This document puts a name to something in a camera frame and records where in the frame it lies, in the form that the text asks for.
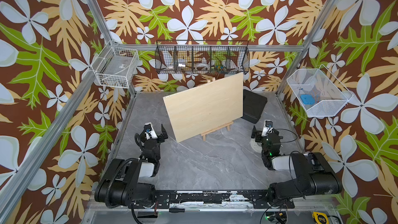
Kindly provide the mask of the wooden easel frame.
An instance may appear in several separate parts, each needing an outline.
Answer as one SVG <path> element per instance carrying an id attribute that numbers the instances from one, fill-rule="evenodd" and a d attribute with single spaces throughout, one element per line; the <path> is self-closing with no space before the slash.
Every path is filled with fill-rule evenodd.
<path id="1" fill-rule="evenodd" d="M 232 125 L 233 123 L 234 123 L 234 122 L 231 121 L 231 122 L 225 123 L 225 124 L 223 124 L 223 125 L 220 125 L 220 126 L 217 127 L 217 128 L 214 128 L 214 129 L 211 129 L 211 130 L 209 130 L 209 131 L 206 131 L 206 132 L 202 133 L 201 136 L 202 136 L 203 141 L 204 141 L 204 142 L 206 141 L 206 137 L 207 137 L 209 134 L 214 133 L 214 132 L 216 132 L 216 131 L 218 131 L 218 130 L 221 130 L 221 129 L 223 129 L 223 128 L 226 128 L 227 131 L 230 131 L 230 130 L 231 130 L 231 125 Z"/>

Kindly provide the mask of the light wooden board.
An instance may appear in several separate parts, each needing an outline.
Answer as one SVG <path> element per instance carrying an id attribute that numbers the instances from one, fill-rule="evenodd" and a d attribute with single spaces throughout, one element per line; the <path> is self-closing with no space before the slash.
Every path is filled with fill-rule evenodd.
<path id="1" fill-rule="evenodd" d="M 163 98 L 178 143 L 243 116 L 243 73 Z"/>

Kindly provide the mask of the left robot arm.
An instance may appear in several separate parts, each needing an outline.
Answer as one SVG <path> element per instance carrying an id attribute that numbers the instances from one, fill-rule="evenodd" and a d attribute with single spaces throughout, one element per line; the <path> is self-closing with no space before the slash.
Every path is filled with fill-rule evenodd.
<path id="1" fill-rule="evenodd" d="M 134 140 L 141 152 L 138 158 L 113 159 L 102 176 L 94 193 L 96 202 L 105 203 L 107 208 L 131 206 L 137 203 L 143 207 L 155 204 L 155 186 L 140 183 L 140 178 L 155 177 L 160 168 L 161 144 L 168 139 L 164 126 L 156 133 L 151 122 L 144 125 Z"/>

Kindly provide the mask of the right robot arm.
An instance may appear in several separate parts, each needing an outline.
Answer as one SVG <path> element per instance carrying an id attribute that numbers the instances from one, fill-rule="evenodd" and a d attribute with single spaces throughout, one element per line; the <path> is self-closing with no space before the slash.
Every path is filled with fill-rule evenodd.
<path id="1" fill-rule="evenodd" d="M 292 151 L 281 155 L 282 139 L 270 123 L 261 131 L 254 127 L 251 133 L 251 141 L 261 146 L 264 166 L 270 171 L 288 171 L 290 175 L 290 180 L 269 185 L 265 197 L 269 204 L 342 192 L 342 181 L 321 153 Z"/>

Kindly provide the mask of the black plastic case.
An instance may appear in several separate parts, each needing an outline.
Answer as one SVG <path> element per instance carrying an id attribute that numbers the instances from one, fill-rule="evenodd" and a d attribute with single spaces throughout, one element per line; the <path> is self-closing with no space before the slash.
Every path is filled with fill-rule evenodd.
<path id="1" fill-rule="evenodd" d="M 260 120 L 266 104 L 267 98 L 265 96 L 256 94 L 249 90 L 243 90 L 242 118 L 256 124 Z"/>

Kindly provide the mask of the blue sponge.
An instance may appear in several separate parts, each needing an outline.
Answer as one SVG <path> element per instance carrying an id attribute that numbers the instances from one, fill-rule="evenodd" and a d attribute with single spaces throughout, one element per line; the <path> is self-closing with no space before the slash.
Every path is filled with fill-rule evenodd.
<path id="1" fill-rule="evenodd" d="M 304 105 L 315 105 L 316 100 L 310 94 L 301 94 L 300 99 Z"/>

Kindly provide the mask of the black screwdriver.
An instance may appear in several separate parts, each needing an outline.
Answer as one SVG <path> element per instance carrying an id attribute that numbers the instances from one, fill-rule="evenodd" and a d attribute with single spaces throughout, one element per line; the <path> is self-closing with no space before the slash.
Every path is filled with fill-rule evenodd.
<path id="1" fill-rule="evenodd" d="M 169 208 L 170 213 L 188 213 L 188 212 L 199 212 L 199 209 L 185 209 L 185 208 Z"/>

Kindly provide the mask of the white tape roll in basket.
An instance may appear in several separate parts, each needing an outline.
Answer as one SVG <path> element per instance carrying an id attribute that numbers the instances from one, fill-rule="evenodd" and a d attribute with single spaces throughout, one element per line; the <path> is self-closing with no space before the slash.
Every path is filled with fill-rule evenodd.
<path id="1" fill-rule="evenodd" d="M 195 69 L 197 71 L 209 71 L 210 70 L 210 66 L 207 63 L 197 63 L 195 65 Z"/>

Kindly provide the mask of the yellow tape measure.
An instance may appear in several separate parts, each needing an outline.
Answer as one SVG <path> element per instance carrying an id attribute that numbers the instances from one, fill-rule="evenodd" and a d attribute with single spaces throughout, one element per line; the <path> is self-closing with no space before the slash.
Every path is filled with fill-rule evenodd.
<path id="1" fill-rule="evenodd" d="M 315 224 L 329 224 L 329 218 L 325 213 L 312 212 L 312 218 Z"/>

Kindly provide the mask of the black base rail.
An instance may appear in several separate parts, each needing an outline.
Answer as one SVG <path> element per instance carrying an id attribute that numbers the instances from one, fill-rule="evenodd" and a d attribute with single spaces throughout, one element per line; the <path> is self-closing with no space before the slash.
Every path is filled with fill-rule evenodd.
<path id="1" fill-rule="evenodd" d="M 266 190 L 157 190 L 154 199 L 133 202 L 135 209 L 169 209 L 194 206 L 199 208 L 231 208 L 232 206 L 248 209 L 266 209 Z"/>

